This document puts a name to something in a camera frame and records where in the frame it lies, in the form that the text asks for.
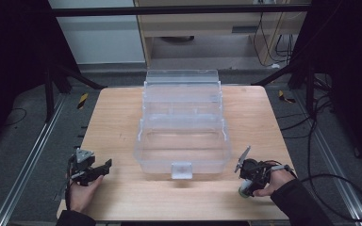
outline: wall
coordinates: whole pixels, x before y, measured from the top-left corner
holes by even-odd
[[[132,0],[49,0],[52,8],[133,7]],[[81,71],[145,64],[136,16],[58,18]]]

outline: black horizontal beam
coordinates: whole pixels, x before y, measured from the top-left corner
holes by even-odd
[[[49,14],[55,17],[120,16],[155,14],[237,13],[237,12],[297,12],[325,9],[326,6],[311,4],[271,5],[222,5],[222,6],[175,6],[175,7],[131,7],[131,8],[54,8],[31,10],[26,13]]]

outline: black sleeve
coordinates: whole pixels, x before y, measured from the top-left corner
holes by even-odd
[[[58,218],[57,226],[95,226],[94,219],[75,211],[63,210]]]
[[[274,191],[271,199],[289,217],[292,226],[334,225],[298,179]]]

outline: transparent plastic box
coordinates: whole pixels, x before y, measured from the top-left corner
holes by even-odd
[[[148,71],[134,156],[147,173],[220,173],[231,156],[217,71]]]

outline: table top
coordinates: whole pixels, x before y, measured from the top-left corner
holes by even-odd
[[[222,86],[223,115],[232,145],[231,160],[220,174],[194,174],[172,180],[170,174],[143,173],[133,156],[142,116],[142,87],[109,88],[100,93],[81,149],[96,162],[113,160],[88,215],[96,220],[256,220],[288,219],[269,197],[243,199],[234,173],[240,155],[277,160],[293,167],[264,88]],[[65,209],[64,201],[58,209]]]

